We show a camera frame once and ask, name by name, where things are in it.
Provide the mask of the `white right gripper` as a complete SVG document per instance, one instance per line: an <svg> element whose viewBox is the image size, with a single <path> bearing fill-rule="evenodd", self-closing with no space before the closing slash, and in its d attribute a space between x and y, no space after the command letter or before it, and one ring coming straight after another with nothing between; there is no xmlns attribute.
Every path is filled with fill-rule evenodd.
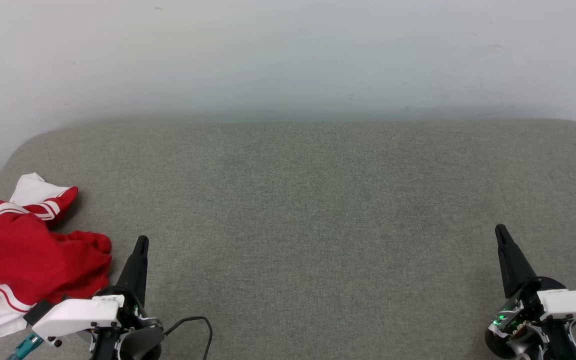
<svg viewBox="0 0 576 360"><path fill-rule="evenodd" d="M504 224L494 228L506 303L487 327L497 337L514 337L528 326L576 322L576 290L538 277Z"/></svg>

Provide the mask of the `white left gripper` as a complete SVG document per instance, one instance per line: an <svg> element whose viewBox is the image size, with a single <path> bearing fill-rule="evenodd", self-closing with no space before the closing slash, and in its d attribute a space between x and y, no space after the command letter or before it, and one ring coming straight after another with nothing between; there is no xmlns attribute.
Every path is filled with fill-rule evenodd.
<svg viewBox="0 0 576 360"><path fill-rule="evenodd" d="M89 299L69 298L53 305L32 324L34 333L48 340L82 331L118 330L120 333L162 328L157 317L147 315L146 284L149 238L140 235L116 285Z"/></svg>

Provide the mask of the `red and white jersey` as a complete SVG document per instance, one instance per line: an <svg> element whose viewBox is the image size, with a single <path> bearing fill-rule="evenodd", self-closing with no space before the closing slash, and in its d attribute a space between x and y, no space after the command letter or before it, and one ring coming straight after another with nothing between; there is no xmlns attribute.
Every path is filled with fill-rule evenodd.
<svg viewBox="0 0 576 360"><path fill-rule="evenodd" d="M87 299L107 287L109 237L90 231L54 231L79 193L39 174L22 175L9 200L0 201L0 338L26 328L39 301Z"/></svg>

